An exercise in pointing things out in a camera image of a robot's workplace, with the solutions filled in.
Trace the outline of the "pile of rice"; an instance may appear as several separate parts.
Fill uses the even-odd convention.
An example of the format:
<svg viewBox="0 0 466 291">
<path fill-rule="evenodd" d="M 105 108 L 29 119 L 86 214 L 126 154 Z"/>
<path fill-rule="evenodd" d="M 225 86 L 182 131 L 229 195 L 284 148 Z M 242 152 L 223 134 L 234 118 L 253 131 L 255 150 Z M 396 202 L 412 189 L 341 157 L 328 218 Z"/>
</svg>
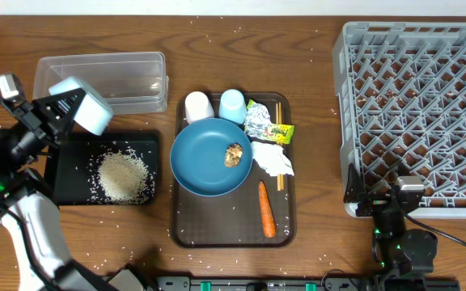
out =
<svg viewBox="0 0 466 291">
<path fill-rule="evenodd" d="M 142 154 L 106 149 L 87 166 L 90 197 L 98 205 L 146 205 L 154 199 L 155 171 Z"/>
</svg>

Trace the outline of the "light blue bowl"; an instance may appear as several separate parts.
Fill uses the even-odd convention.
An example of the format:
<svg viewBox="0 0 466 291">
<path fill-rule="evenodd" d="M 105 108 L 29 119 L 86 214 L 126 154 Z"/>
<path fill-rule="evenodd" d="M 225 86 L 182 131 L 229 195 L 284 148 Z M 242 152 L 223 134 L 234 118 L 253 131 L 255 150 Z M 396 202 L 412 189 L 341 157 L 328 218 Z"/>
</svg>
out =
<svg viewBox="0 0 466 291">
<path fill-rule="evenodd" d="M 49 88 L 51 95 L 61 94 L 75 89 L 83 89 L 86 94 L 74 115 L 74 121 L 90 133 L 100 136 L 107 128 L 114 113 L 109 103 L 86 81 L 69 77 Z"/>
</svg>

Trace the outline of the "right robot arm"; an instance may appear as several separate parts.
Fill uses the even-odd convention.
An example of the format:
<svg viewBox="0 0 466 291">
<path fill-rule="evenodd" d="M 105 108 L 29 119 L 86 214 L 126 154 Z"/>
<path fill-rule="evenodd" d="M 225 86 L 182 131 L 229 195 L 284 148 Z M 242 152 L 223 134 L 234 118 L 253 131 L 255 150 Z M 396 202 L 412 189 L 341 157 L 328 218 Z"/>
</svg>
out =
<svg viewBox="0 0 466 291">
<path fill-rule="evenodd" d="M 426 290 L 434 271 L 438 239 L 428 230 L 406 227 L 406 215 L 425 194 L 422 180 L 402 175 L 385 193 L 370 193 L 354 165 L 349 165 L 343 201 L 355 203 L 355 215 L 374 222 L 372 253 L 383 270 L 358 284 L 358 290 Z"/>
</svg>

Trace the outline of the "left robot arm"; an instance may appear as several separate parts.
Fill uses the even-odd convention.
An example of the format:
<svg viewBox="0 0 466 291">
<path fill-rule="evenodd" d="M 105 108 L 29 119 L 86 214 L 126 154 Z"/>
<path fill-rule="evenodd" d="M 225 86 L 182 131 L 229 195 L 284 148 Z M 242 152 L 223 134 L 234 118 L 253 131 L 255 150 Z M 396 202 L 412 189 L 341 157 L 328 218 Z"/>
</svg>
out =
<svg viewBox="0 0 466 291">
<path fill-rule="evenodd" d="M 84 117 L 87 129 L 102 133 L 112 114 L 99 93 L 79 87 L 28 102 L 20 89 L 0 88 L 0 106 L 15 119 L 0 129 L 0 225 L 8 230 L 19 265 L 22 290 L 146 290 L 131 267 L 103 278 L 76 261 L 61 232 L 60 211 L 49 186 L 27 165 L 46 146 L 56 146 Z"/>
</svg>

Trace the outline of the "orange carrot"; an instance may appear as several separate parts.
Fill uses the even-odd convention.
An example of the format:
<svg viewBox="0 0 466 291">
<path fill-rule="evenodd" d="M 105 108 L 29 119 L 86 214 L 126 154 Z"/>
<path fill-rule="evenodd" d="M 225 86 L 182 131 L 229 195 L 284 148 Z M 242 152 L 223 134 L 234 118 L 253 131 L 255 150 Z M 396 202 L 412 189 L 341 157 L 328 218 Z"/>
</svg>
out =
<svg viewBox="0 0 466 291">
<path fill-rule="evenodd" d="M 272 208 L 269 202 L 267 189 L 263 181 L 260 181 L 258 184 L 258 194 L 261 211 L 261 222 L 264 235 L 266 238 L 273 238 L 276 235 L 276 225 L 273 218 Z"/>
</svg>

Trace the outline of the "brown dried mushroom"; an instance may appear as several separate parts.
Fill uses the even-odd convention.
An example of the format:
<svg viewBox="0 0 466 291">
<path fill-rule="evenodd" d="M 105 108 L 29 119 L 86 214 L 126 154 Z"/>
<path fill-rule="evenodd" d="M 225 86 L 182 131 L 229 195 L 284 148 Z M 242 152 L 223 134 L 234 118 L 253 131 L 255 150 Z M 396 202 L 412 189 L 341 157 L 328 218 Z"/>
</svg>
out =
<svg viewBox="0 0 466 291">
<path fill-rule="evenodd" d="M 225 153 L 224 165 L 226 167 L 237 167 L 243 154 L 244 150 L 240 144 L 234 143 L 229 145 Z"/>
</svg>

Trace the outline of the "dark blue plate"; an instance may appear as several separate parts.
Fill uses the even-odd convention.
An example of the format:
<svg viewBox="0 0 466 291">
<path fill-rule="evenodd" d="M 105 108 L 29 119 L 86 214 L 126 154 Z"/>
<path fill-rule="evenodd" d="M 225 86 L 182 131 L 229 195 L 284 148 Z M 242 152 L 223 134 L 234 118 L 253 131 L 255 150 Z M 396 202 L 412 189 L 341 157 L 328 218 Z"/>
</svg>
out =
<svg viewBox="0 0 466 291">
<path fill-rule="evenodd" d="M 229 146 L 238 144 L 243 155 L 239 165 L 224 164 Z M 186 190 L 199 196 L 221 196 L 238 188 L 252 168 L 251 142 L 229 120 L 209 118 L 180 131 L 170 153 L 172 174 Z"/>
</svg>

